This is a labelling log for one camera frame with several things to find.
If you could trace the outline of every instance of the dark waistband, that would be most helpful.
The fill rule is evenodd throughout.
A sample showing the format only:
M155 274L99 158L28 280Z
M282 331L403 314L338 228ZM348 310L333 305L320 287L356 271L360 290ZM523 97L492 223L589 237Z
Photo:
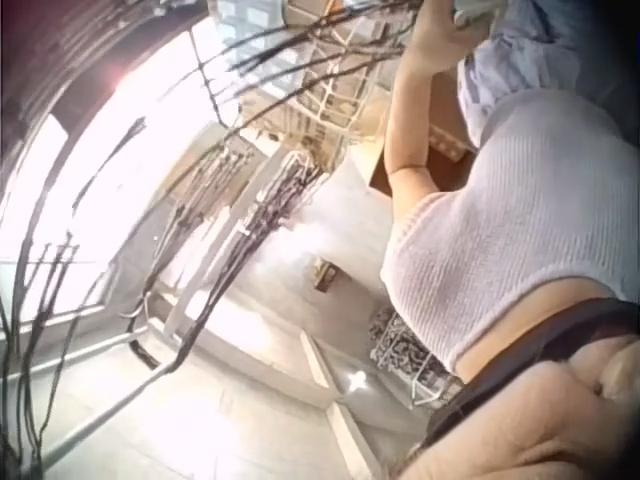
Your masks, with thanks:
M532 365L568 360L597 340L638 334L639 319L640 305L615 299L587 300L553 315L496 356L434 413L422 447L440 440Z

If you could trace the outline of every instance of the floor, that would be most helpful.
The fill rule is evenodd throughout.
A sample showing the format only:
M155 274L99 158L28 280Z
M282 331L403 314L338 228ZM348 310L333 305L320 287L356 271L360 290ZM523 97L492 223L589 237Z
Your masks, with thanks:
M146 367L127 347L70 367L45 445L112 404L146 375ZM34 381L39 422L49 382L49 377ZM56 464L46 478L341 480L349 475L324 412L192 355L183 368L149 387Z

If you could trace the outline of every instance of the hanging wire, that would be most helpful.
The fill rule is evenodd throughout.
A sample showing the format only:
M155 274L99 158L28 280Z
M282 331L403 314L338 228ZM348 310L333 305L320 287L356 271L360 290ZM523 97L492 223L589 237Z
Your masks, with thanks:
M252 35L248 38L235 42L232 45L229 45L216 56L205 62L201 61L201 59L198 58L198 68L186 74L181 80L173 84L165 92L160 100L170 95L170 93L174 91L175 88L177 88L182 80L188 78L192 73L199 70L203 76L205 87L209 90L209 97L212 102L214 113L216 114L218 122L224 125L219 110L222 104L218 103L216 100L216 96L222 92L211 92L210 80L208 80L206 78L206 75L204 74L204 66L217 58L221 58L224 55L233 52L238 47L251 42L256 38L266 37L284 31L292 34L290 38L280 42L278 45L268 48L251 58L236 62L235 64L231 65L228 71L235 72L240 77L244 77L254 71L259 65L274 58L280 52L305 42L317 42L319 44L324 44L330 47L338 47L341 49L341 51L336 54L327 55L322 59L313 60L307 62L306 64L295 66L291 69L278 72L277 74L269 75L257 82L253 82L249 85L241 87L231 95L231 99L237 99L250 91L258 89L259 87L273 80L276 80L277 78L280 78L281 76L288 75L290 73L294 73L311 66L319 65L321 63L330 62L332 60L340 60L349 54L364 55L369 57L369 59L367 59L366 61L363 61L342 71L333 71L332 69L330 69L332 71L324 75L318 75L316 78L305 82L305 84L301 87L276 100L271 105L268 105L260 112L243 121L241 125L230 126L227 133L219 142L209 147L202 155L200 155L197 161L187 167L178 176L178 178L175 179L172 184L162 193L162 195L160 195L160 197L156 199L152 203L152 205L150 205L150 207L141 216L139 221L136 222L131 232L127 236L125 242L123 242L123 244L118 248L113 257L114 259L118 258L121 255L123 249L126 248L127 245L129 245L131 239L139 232L141 225L143 225L159 208L159 206L169 198L169 196L176 190L178 185L182 184L194 172L198 172L198 175L195 175L195 178L192 178L192 182L188 185L186 193L183 194L183 197L181 198L179 205L174 212L170 225L168 226L168 230L166 231L165 238L161 244L161 248L159 248L159 251L156 252L154 264L151 268L149 276L147 277L147 281L143 286L141 295L139 296L139 301L136 304L134 312L131 315L127 315L127 317L130 318L130 326L133 325L138 314L143 310L145 302L147 301L148 295L150 294L150 291L155 284L157 276L164 270L166 265L168 265L171 259L173 259L175 254L184 245L184 242L188 238L189 234L192 233L193 230L197 228L197 226L202 222L202 212L206 212L206 208L208 208L208 206L210 206L211 203L215 201L215 195L205 195L207 189L205 188L205 184L202 182L202 179L207 177L211 178L212 176L218 175L223 180L219 180L217 185L218 187L223 188L225 182L233 177L235 170L233 168L230 168L228 165L229 163L232 163L228 162L231 158L229 157L229 152L226 147L229 142L233 138L237 137L240 131L242 131L247 126L250 126L255 120L263 117L275 108L286 104L290 100L296 98L301 93L310 90L314 86L326 80L351 75L359 70L366 70L367 68L370 68L382 61L397 57L402 52L403 48L399 44L399 39L402 38L402 36L408 30L410 30L411 25L404 27L400 31L389 33L383 38L374 39L369 42L362 42L361 44L351 44L348 46L340 44L339 40L331 36L331 29L363 16L375 17L376 15L378 15L380 17L383 17L384 15L389 14L389 12L393 11L406 11L408 12L408 14L410 14L411 12L415 12L419 5L420 1L418 0L395 0L389 2L373 2L361 4L357 8L346 8L333 11L309 25L286 25L284 27L278 27L265 32L260 32L259 34ZM87 192L95 182L95 179L104 171L106 166L111 161L113 161L114 158L117 157L117 154L123 148L125 148L133 138L143 132L145 128L146 122L144 116L134 121L125 136L121 139L120 142L118 142L116 147L100 165L95 174L92 175L89 181L80 190L72 205L74 215L76 209L82 203ZM70 138L53 162L51 170L49 171L47 178L45 179L42 192L37 199L31 213L27 232L23 239L18 255L15 283L12 295L12 308L11 311L8 312L8 314L5 311L4 305L2 304L2 301L0 299L0 317L2 320L2 329L6 339L6 349L2 361L3 405L2 425L0 425L0 430L2 433L2 437L0 440L2 443L0 444L0 448L2 448L3 459L5 457L15 459L18 461L18 464L22 463L23 456L21 433L19 433L20 441L18 445L18 451L16 452L8 441L8 411L6 407L6 400L7 376L11 367L11 357L14 354L16 357L19 357L21 351L19 335L20 312L24 305L26 291L28 291L30 285L33 283L32 281L34 278L32 275L31 279L26 281L26 266L28 259L30 258L30 252L33 245L33 234L42 214L47 194L55 185L60 171L65 165L66 158L70 153L68 151L69 148L71 148L71 146L74 145L76 141L77 138ZM281 220L290 216L295 208L297 208L297 206L302 201L304 201L305 194L308 193L314 185L317 185L322 177L323 172L316 165L313 165L310 162L304 163L300 161L292 161L283 166L274 182L268 187L263 201L257 202L251 209L252 213L250 213L245 220L245 230L249 234L240 237L236 245L233 246L228 264L223 268L222 273L218 276L218 278L215 279L213 285L211 286L207 301L205 303L205 307L203 308L198 318L191 325L189 330L186 332L170 371L175 371L184 362L185 358L191 351L199 333L204 328L204 325L208 320L216 303L224 294L233 279L238 275L242 267L246 264L247 260L257 250L257 248L259 248L264 239L272 231L279 227ZM41 467L42 464L41 451L43 435L51 419L58 384L60 381L62 370L64 368L64 358L69 351L71 340L74 337L74 333L79 320L78 309L78 311L76 311L74 315L74 318L69 324L67 335L65 336L62 348L61 362L57 365L54 371L45 419L38 429L33 415L30 368L33 360L33 353L45 329L46 321L53 314L53 307L55 305L55 301L61 284L64 281L69 266L72 264L75 253L77 252L77 247L71 247L69 243L70 241L71 237L68 237L67 243L65 243L65 248L59 248L56 252L56 256L52 266L50 267L51 270L47 276L46 285L43 289L42 297L38 305L38 310L33 321L31 337L19 362L20 378L18 382L18 411L16 411L16 420L17 424L21 425L22 422L20 417L24 417L26 435L32 449L31 464L34 467L34 471L38 471L38 466ZM71 255L63 255L62 251L69 247L72 248L73 253ZM89 293L87 293L87 295L85 296L82 305L86 303L89 296L93 293L100 278L101 277L96 279L96 281L93 283L93 285L89 289ZM137 352L139 356L144 356L145 353L146 352L144 351L144 349ZM149 358L147 358L147 360L150 361L148 365L155 365L156 363L154 363L150 359L155 360L153 359L153 357L149 356Z

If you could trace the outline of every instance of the sleeveless knit top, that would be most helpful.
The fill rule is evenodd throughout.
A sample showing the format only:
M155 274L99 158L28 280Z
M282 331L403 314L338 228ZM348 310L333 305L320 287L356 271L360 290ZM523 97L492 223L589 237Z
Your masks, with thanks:
M382 279L453 370L545 283L588 278L640 301L639 197L638 150L603 111L568 92L522 92L489 118L467 185L426 197L394 227Z

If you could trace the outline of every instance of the hand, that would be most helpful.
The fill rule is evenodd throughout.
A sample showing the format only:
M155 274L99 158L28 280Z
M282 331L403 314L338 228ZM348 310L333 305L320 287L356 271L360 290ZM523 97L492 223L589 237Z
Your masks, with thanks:
M422 57L432 73L444 72L488 37L493 17L484 15L461 28L453 23L453 0L424 0L409 49Z

